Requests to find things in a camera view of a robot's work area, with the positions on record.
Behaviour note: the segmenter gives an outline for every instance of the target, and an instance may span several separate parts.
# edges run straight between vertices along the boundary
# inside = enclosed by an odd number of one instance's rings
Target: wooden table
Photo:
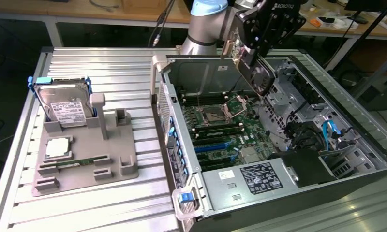
[[[121,0],[98,1],[104,5],[121,5]],[[337,9],[341,15],[345,13],[341,6],[327,2],[327,0],[315,0],[315,5],[331,10]],[[315,12],[309,11],[301,11],[301,14],[307,16],[307,21],[317,16]],[[113,9],[113,12],[108,12],[94,7],[88,0],[69,0],[68,3],[50,2],[47,0],[0,0],[0,18],[43,22],[53,46],[62,47],[57,22],[153,27],[156,25],[157,15],[126,14],[121,7]],[[357,29],[349,30],[345,35],[348,40],[341,46],[325,70],[333,68],[373,21],[371,16],[365,16],[364,18],[368,20],[368,23],[359,25]],[[188,28],[189,19],[189,11],[182,0],[176,0],[165,27]],[[335,28],[316,28],[307,22],[296,32],[296,35],[341,37],[344,32],[345,30],[337,30]],[[377,25],[367,38],[387,40],[387,30]]]

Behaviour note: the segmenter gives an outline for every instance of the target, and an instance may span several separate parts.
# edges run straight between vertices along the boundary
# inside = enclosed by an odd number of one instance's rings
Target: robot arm
[[[257,0],[249,9],[226,7],[220,1],[214,0],[217,7],[212,8],[213,2],[194,0],[181,54],[214,54],[216,40],[225,40],[221,58],[232,56],[238,72],[263,96],[275,79],[263,58],[273,45],[281,44],[305,23],[299,10],[307,0]]]

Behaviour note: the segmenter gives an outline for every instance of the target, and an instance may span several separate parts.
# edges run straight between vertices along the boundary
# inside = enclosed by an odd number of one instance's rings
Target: floor
[[[58,24],[64,45],[69,47],[145,47],[152,28],[108,25]],[[185,29],[165,29],[158,47],[180,45]],[[319,63],[332,55],[335,48],[323,49],[324,38],[293,36],[277,48],[301,48]],[[39,22],[0,20],[0,121],[3,121],[0,140],[15,132],[25,95],[26,78],[33,75],[39,48],[50,46],[45,26]],[[11,138],[0,142],[0,174]]]

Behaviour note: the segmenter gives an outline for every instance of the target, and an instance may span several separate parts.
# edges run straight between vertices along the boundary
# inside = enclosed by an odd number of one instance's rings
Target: table leg
[[[353,43],[356,42],[357,39],[359,39],[359,36],[355,36],[355,37],[347,39],[347,41],[344,42],[340,50],[336,52],[332,60],[329,61],[328,65],[325,67],[325,71],[333,69],[333,67],[336,66],[336,64],[343,59],[344,55],[347,54],[349,48],[352,47],[352,45],[353,45]]]
[[[42,19],[42,22],[45,23],[45,27],[46,27],[46,31],[49,33],[49,37],[50,37],[50,41],[51,41],[53,47],[64,47],[62,46],[61,35],[60,35],[60,32],[58,32],[58,28],[57,28],[55,17],[46,16]]]

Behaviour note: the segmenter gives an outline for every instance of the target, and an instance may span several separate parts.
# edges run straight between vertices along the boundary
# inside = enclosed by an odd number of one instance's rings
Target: power supply label
[[[81,107],[81,102],[55,102],[50,103],[57,121],[64,123],[84,122],[85,115]]]
[[[283,187],[269,163],[240,168],[240,172],[253,195]]]

